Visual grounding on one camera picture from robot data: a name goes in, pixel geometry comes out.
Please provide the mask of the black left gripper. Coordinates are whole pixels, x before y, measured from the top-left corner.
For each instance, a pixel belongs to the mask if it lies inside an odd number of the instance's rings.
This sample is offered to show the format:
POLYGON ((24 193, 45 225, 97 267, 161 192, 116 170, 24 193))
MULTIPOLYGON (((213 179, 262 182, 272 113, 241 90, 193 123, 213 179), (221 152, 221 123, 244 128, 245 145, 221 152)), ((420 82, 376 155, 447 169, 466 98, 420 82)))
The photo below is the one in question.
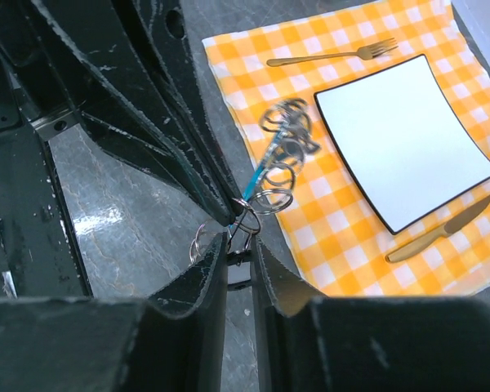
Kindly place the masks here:
POLYGON ((107 153, 189 196, 222 225, 186 133, 148 75, 123 1, 0 1, 0 133, 82 125, 107 153))

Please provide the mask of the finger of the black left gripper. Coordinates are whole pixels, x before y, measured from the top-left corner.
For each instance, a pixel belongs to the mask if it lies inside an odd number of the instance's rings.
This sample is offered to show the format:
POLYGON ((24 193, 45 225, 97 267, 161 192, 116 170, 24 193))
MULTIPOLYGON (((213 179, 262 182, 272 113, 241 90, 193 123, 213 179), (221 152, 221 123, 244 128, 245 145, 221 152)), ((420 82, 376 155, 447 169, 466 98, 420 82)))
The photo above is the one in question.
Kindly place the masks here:
POLYGON ((122 21, 132 46, 162 98, 186 133, 187 145, 200 163, 191 163, 207 180, 204 202, 215 202, 225 216, 243 207, 236 181, 207 119, 194 59, 178 1, 123 1, 122 21))

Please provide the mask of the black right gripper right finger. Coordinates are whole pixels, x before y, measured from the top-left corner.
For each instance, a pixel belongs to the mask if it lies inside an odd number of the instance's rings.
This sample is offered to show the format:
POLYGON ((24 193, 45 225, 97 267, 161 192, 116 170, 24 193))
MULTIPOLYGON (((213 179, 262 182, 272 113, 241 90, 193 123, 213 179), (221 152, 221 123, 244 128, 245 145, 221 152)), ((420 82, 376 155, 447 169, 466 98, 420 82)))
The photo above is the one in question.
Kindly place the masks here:
POLYGON ((330 297, 251 244, 263 391, 490 391, 490 306, 468 296, 330 297))

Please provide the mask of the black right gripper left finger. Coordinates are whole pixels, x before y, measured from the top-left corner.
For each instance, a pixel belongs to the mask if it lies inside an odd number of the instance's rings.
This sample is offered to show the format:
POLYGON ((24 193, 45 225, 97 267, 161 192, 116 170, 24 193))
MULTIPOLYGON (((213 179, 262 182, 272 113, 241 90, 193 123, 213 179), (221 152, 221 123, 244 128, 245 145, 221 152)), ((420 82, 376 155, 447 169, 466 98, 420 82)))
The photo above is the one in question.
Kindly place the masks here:
POLYGON ((0 391, 218 391, 227 237, 145 299, 0 299, 0 391))

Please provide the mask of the blue key tag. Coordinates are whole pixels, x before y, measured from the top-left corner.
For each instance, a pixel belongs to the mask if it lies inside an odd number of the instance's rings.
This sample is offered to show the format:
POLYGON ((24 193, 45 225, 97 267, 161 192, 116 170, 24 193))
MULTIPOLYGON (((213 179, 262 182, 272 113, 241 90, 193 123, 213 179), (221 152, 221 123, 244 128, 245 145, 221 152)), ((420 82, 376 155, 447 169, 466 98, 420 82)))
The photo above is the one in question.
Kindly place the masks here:
POLYGON ((296 173, 288 163, 282 160, 287 156, 285 150, 282 149, 282 143, 288 140, 288 136, 288 122, 281 122, 281 125, 274 130, 274 137, 243 192, 243 197, 236 199, 236 202, 245 208, 245 212, 239 220, 229 225, 228 229, 241 229, 257 234, 261 230, 258 216, 273 215, 286 209, 292 203, 296 173), (288 171, 290 178, 282 182, 271 180, 268 173, 274 169, 288 171), (257 228, 251 229, 242 223, 245 215, 249 212, 256 218, 257 228))

